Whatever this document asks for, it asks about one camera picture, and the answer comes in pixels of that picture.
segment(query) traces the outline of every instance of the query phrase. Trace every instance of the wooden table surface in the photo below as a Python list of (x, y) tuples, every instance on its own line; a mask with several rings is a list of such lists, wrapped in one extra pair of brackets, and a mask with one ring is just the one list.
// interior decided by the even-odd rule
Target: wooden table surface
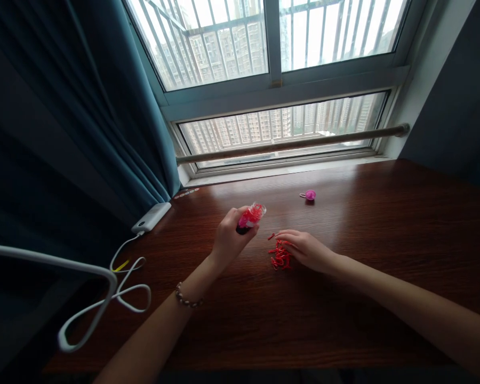
[[(299, 197), (308, 189), (317, 192), (314, 204)], [(267, 253), (275, 245), (267, 241), (272, 232), (307, 231), (338, 253), (480, 313), (480, 189), (398, 160), (207, 186), (173, 200), (156, 228), (127, 246), (117, 263), (147, 258), (128, 285), (151, 287), (149, 313), (111, 303), (87, 344), (71, 355), (58, 353), (45, 372), (104, 367), (208, 255), (215, 228), (229, 209), (253, 201), (268, 210), (258, 236), (212, 286), (168, 368), (449, 362), (396, 316), (341, 281), (297, 262), (292, 270), (276, 272)], [(142, 305), (143, 293), (127, 299)]]

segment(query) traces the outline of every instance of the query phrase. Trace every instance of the white cable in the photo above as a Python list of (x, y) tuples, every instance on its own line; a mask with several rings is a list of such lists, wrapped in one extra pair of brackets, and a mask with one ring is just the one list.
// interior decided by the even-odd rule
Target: white cable
[[(136, 269), (139, 269), (140, 267), (142, 267), (144, 265), (144, 263), (146, 262), (146, 259), (144, 257), (138, 258), (133, 263), (132, 267), (129, 270), (121, 271), (121, 272), (125, 272), (126, 276), (124, 277), (123, 281), (120, 283), (119, 287), (117, 287), (117, 278), (116, 278), (116, 275), (114, 275), (114, 271), (112, 270), (112, 265), (114, 263), (114, 260), (116, 259), (117, 255), (119, 254), (120, 250), (124, 247), (124, 245), (126, 245), (126, 243), (129, 243), (130, 241), (135, 240), (136, 238), (142, 236), (143, 234), (144, 234), (143, 231), (139, 232), (136, 237), (134, 237), (130, 240), (127, 240), (126, 242), (124, 242), (119, 247), (116, 254), (114, 255), (114, 258), (110, 262), (109, 269), (94, 266), (94, 265), (91, 265), (91, 264), (81, 263), (81, 262), (78, 262), (78, 261), (72, 261), (72, 260), (68, 260), (68, 259), (58, 258), (58, 257), (50, 256), (50, 255), (47, 255), (47, 254), (44, 254), (44, 253), (27, 251), (27, 250), (23, 250), (23, 249), (19, 249), (19, 248), (13, 248), (13, 247), (2, 246), (2, 245), (0, 245), (0, 255), (1, 256), (7, 256), (7, 257), (13, 257), (13, 258), (16, 258), (16, 259), (22, 259), (22, 260), (40, 262), (40, 263), (44, 263), (44, 264), (55, 265), (55, 266), (58, 266), (58, 267), (64, 267), (64, 268), (73, 269), (73, 270), (79, 270), (79, 271), (82, 271), (82, 272), (94, 273), (94, 274), (97, 274), (97, 275), (101, 275), (108, 280), (109, 286), (108, 286), (107, 296), (105, 297), (105, 299), (101, 300), (101, 301), (98, 301), (97, 303), (94, 303), (93, 305), (90, 305), (87, 308), (82, 309), (78, 313), (75, 313), (72, 317), (70, 317), (64, 323), (62, 328), (59, 330), (59, 334), (58, 334), (59, 347), (63, 352), (70, 353), (70, 352), (74, 352), (74, 351), (80, 349), (87, 342), (89, 337), (94, 332), (94, 329), (98, 325), (98, 322), (100, 321), (101, 316), (103, 315), (103, 312), (105, 312), (105, 309), (107, 308), (108, 304), (110, 303), (110, 301), (112, 299), (117, 298), (117, 300), (122, 305), (124, 305), (126, 308), (128, 308), (129, 310), (131, 310), (133, 312), (136, 312), (136, 313), (145, 312), (149, 308), (149, 306), (151, 305), (151, 289), (146, 284), (137, 284), (137, 285), (131, 286), (129, 288), (126, 288), (124, 290), (121, 290), (123, 288), (124, 283), (126, 282), (128, 277), (130, 276), (131, 272), (133, 272)], [(144, 261), (144, 262), (140, 266), (137, 266), (137, 264), (140, 261)], [(124, 301), (123, 298), (121, 297), (121, 295), (123, 295), (124, 293), (133, 291), (133, 290), (138, 289), (138, 288), (142, 288), (142, 289), (146, 290), (148, 304), (146, 305), (145, 309), (136, 308), (133, 305)], [(75, 345), (69, 344), (68, 340), (66, 338), (66, 330), (67, 330), (68, 326), (76, 318), (82, 316), (84, 313), (86, 313), (86, 312), (90, 311), (91, 309), (96, 308), (98, 306), (100, 307), (100, 309), (98, 310), (98, 312), (94, 316), (94, 319), (92, 320), (91, 325), (89, 326), (89, 328), (85, 332), (85, 335), (82, 337), (82, 339)]]
[(128, 273), (130, 270), (139, 269), (140, 267), (142, 267), (142, 266), (146, 263), (146, 259), (143, 258), (143, 257), (141, 257), (141, 258), (138, 258), (137, 261), (142, 260), (142, 261), (144, 261), (144, 262), (143, 262), (141, 265), (139, 265), (138, 267), (136, 267), (136, 268), (133, 268), (133, 267), (134, 267), (134, 266), (133, 266), (131, 269), (115, 271), (115, 270), (114, 270), (114, 267), (113, 267), (114, 261), (116, 261), (116, 257), (117, 257), (117, 255), (119, 255), (121, 249), (123, 249), (123, 247), (124, 247), (126, 244), (128, 244), (130, 241), (134, 241), (137, 237), (140, 237), (140, 236), (142, 236), (143, 234), (144, 234), (144, 231), (140, 231), (139, 233), (137, 233), (136, 237), (131, 238), (130, 240), (126, 240), (126, 241), (117, 249), (116, 254), (114, 255), (114, 257), (113, 257), (112, 260), (110, 261), (110, 267), (109, 267), (109, 268), (110, 268), (110, 270), (111, 270), (112, 272), (114, 272), (114, 273)]

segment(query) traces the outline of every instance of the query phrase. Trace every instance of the bracelet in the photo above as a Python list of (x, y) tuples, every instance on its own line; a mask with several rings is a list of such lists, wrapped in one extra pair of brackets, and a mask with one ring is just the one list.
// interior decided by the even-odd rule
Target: bracelet
[(180, 292), (180, 289), (181, 289), (181, 282), (179, 282), (178, 285), (176, 286), (176, 298), (180, 301), (181, 304), (190, 308), (197, 308), (203, 305), (204, 303), (203, 299), (200, 299), (200, 301), (195, 303), (190, 302), (188, 300), (184, 300), (183, 295)]

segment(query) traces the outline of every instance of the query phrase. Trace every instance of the glass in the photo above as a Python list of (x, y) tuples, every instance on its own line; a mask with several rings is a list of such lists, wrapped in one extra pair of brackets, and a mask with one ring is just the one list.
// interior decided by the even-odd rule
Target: glass
[(263, 1), (126, 2), (167, 91), (268, 72)]
[(282, 71), (393, 51), (408, 2), (279, 0)]
[[(179, 124), (192, 155), (376, 128), (386, 92)], [(366, 147), (369, 140), (198, 163), (199, 168)]]

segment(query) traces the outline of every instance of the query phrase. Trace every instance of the person's left hand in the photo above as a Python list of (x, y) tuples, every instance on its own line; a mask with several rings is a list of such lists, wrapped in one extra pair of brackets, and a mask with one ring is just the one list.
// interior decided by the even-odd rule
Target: person's left hand
[(247, 208), (249, 207), (231, 208), (217, 227), (210, 259), (220, 270), (226, 269), (258, 233), (259, 224), (256, 224), (245, 235), (241, 235), (236, 231), (238, 221)]

